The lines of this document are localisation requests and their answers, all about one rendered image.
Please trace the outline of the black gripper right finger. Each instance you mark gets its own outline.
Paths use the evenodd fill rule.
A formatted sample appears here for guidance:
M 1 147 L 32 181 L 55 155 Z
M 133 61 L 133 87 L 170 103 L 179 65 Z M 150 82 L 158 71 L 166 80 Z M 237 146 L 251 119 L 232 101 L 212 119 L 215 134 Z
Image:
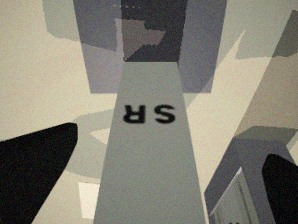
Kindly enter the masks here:
M 275 224 L 298 224 L 298 167 L 273 153 L 261 169 Z

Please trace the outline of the grey open bin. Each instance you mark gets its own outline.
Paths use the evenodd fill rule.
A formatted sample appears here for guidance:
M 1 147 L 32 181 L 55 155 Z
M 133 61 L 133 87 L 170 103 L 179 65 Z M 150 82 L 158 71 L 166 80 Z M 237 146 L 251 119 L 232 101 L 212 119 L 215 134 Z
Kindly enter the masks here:
M 273 155 L 273 153 L 295 164 L 295 160 L 290 156 L 290 151 L 283 141 L 231 139 L 229 147 L 223 153 L 220 164 L 204 192 L 209 224 L 216 224 L 214 210 L 241 171 L 245 175 L 259 224 L 275 224 L 261 173 L 263 161 L 267 155 Z

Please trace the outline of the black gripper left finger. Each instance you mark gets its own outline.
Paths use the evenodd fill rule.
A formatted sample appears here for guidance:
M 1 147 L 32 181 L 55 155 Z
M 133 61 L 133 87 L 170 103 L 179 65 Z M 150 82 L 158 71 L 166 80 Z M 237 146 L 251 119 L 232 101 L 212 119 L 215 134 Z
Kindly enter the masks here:
M 0 141 L 0 224 L 32 224 L 76 143 L 74 123 Z

